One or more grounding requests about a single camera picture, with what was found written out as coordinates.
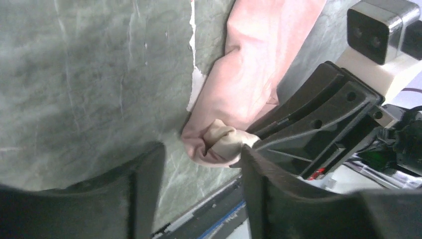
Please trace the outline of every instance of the black plastic bracket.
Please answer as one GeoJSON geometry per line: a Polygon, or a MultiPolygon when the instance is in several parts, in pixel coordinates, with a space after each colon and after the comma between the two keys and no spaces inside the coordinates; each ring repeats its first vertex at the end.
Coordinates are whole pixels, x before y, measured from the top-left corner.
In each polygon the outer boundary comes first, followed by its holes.
{"type": "Polygon", "coordinates": [[[338,195],[295,178],[248,146],[240,162],[253,239],[422,238],[420,190],[338,195]]]}
{"type": "Polygon", "coordinates": [[[160,142],[147,146],[139,157],[65,189],[0,186],[0,239],[151,238],[166,150],[160,142]]]}
{"type": "Polygon", "coordinates": [[[380,129],[384,98],[345,69],[320,64],[282,106],[253,124],[254,148],[294,175],[327,174],[363,148],[380,129]]]}

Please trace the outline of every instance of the pink cloth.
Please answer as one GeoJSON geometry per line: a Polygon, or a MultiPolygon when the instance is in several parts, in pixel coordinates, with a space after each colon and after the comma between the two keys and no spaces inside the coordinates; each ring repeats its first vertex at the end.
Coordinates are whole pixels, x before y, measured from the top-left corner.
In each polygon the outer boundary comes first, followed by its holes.
{"type": "Polygon", "coordinates": [[[225,56],[214,64],[182,132],[196,163],[228,166],[204,134],[220,119],[246,130],[277,100],[277,85],[322,11],[325,0],[237,0],[227,22],[225,56]]]}

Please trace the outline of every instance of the white vein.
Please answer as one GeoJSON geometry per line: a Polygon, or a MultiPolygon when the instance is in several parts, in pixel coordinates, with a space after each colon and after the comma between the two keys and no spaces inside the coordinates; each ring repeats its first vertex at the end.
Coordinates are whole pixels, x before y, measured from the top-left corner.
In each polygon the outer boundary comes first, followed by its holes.
{"type": "MultiPolygon", "coordinates": [[[[175,169],[174,169],[174,171],[173,171],[172,175],[170,176],[170,178],[169,178],[169,180],[168,180],[168,182],[167,182],[166,186],[165,186],[164,188],[162,188],[162,189],[161,189],[161,195],[160,195],[160,200],[159,200],[159,202],[158,202],[158,205],[161,205],[161,203],[163,202],[163,199],[165,198],[164,196],[167,194],[168,189],[169,189],[169,188],[172,186],[172,184],[174,183],[175,177],[177,177],[177,176],[181,175],[181,173],[179,173],[179,168],[180,168],[180,166],[181,166],[181,164],[182,164],[182,157],[183,157],[183,154],[181,154],[181,156],[180,156],[179,160],[177,160],[177,162],[178,162],[178,163],[177,163],[177,165],[175,165],[175,169]]],[[[173,164],[174,164],[173,153],[172,153],[172,154],[170,154],[170,158],[169,158],[168,160],[172,161],[172,162],[173,162],[173,164]]]]}
{"type": "Polygon", "coordinates": [[[219,184],[222,181],[222,177],[223,177],[223,170],[220,170],[218,176],[217,176],[217,183],[219,184]]]}
{"type": "Polygon", "coordinates": [[[187,111],[192,111],[192,108],[195,105],[195,102],[197,101],[197,98],[199,96],[199,93],[202,90],[202,87],[205,83],[206,76],[202,74],[202,72],[199,70],[199,68],[196,66],[196,46],[195,46],[195,33],[196,33],[196,25],[195,25],[195,0],[191,1],[191,19],[189,20],[189,24],[192,27],[192,37],[189,41],[189,45],[192,49],[192,55],[193,55],[193,66],[194,69],[192,71],[192,91],[191,96],[189,97],[188,106],[186,107],[187,111]]]}
{"type": "Polygon", "coordinates": [[[138,13],[138,17],[141,17],[141,12],[139,11],[138,0],[134,0],[133,3],[136,6],[136,12],[138,13]]]}
{"type": "Polygon", "coordinates": [[[127,26],[127,50],[129,51],[129,61],[127,63],[127,70],[130,70],[130,65],[133,61],[132,56],[132,24],[135,19],[135,11],[130,15],[129,25],[127,26]]]}
{"type": "Polygon", "coordinates": [[[34,139],[34,155],[36,156],[37,155],[37,146],[38,146],[38,143],[37,143],[37,140],[38,140],[38,127],[39,127],[39,125],[37,124],[37,127],[35,128],[35,139],[34,139]]]}
{"type": "Polygon", "coordinates": [[[66,55],[66,57],[65,57],[65,74],[66,74],[66,84],[67,84],[67,89],[68,89],[67,95],[69,97],[70,107],[72,108],[72,114],[73,114],[73,119],[74,119],[74,122],[75,122],[75,125],[76,125],[76,129],[77,129],[77,132],[79,134],[80,128],[79,128],[78,121],[76,120],[75,107],[73,105],[73,100],[72,100],[72,95],[71,95],[72,88],[71,88],[70,82],[69,82],[70,74],[69,74],[68,36],[67,36],[66,29],[65,29],[65,26],[63,24],[63,21],[60,19],[59,4],[58,4],[57,0],[53,0],[53,1],[54,1],[54,7],[56,8],[57,21],[59,22],[60,29],[62,31],[62,38],[63,38],[63,41],[65,43],[65,55],[66,55]]]}
{"type": "Polygon", "coordinates": [[[92,120],[89,114],[87,114],[87,109],[85,108],[85,102],[82,104],[82,109],[84,110],[84,114],[87,116],[90,125],[92,125],[92,120]]]}
{"type": "Polygon", "coordinates": [[[79,30],[81,29],[81,13],[79,8],[76,10],[76,37],[79,37],[79,30]]]}
{"type": "Polygon", "coordinates": [[[171,159],[171,160],[170,160],[170,162],[172,163],[172,165],[173,165],[174,169],[176,170],[176,168],[177,168],[177,167],[176,167],[176,164],[174,163],[174,160],[173,160],[173,159],[171,159]]]}
{"type": "Polygon", "coordinates": [[[204,191],[203,191],[203,189],[202,189],[201,185],[199,186],[199,191],[201,192],[202,196],[203,196],[203,197],[205,197],[205,193],[204,193],[204,191]]]}
{"type": "Polygon", "coordinates": [[[20,147],[3,147],[0,148],[0,152],[19,151],[22,150],[20,147]]]}
{"type": "MultiPolygon", "coordinates": [[[[148,1],[147,7],[146,9],[150,9],[150,5],[151,5],[151,0],[148,1]]],[[[148,12],[146,12],[145,15],[145,33],[144,33],[144,42],[147,42],[147,36],[148,36],[148,22],[149,22],[149,16],[148,16],[148,12]]],[[[145,60],[145,65],[148,66],[148,61],[147,60],[147,51],[144,51],[143,53],[144,56],[144,60],[145,60]]]]}
{"type": "Polygon", "coordinates": [[[120,96],[119,96],[119,103],[120,103],[120,113],[121,113],[121,118],[122,120],[124,120],[123,117],[123,80],[124,80],[124,74],[121,76],[120,79],[120,96]]]}

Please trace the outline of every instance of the gray marble wall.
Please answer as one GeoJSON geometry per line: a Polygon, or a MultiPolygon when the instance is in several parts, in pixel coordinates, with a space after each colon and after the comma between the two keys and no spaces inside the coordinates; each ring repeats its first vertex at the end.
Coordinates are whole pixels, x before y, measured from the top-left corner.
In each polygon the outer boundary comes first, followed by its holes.
{"type": "MultiPolygon", "coordinates": [[[[329,0],[280,86],[281,99],[346,46],[345,11],[329,0]]],[[[197,65],[223,53],[233,0],[196,0],[197,65]]],[[[155,228],[238,173],[192,163],[188,118],[190,0],[0,0],[0,183],[63,188],[120,165],[149,141],[168,160],[155,228]]]]}

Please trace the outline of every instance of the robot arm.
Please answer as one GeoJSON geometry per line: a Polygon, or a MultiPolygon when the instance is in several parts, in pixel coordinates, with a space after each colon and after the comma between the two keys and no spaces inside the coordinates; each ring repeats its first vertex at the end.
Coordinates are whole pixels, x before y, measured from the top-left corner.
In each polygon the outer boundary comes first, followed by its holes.
{"type": "Polygon", "coordinates": [[[349,47],[248,129],[261,139],[253,148],[284,170],[312,179],[355,153],[374,151],[377,143],[378,151],[394,153],[384,169],[422,175],[422,149],[410,146],[422,139],[415,131],[418,112],[383,105],[422,70],[420,8],[405,0],[365,0],[347,17],[349,47]]]}

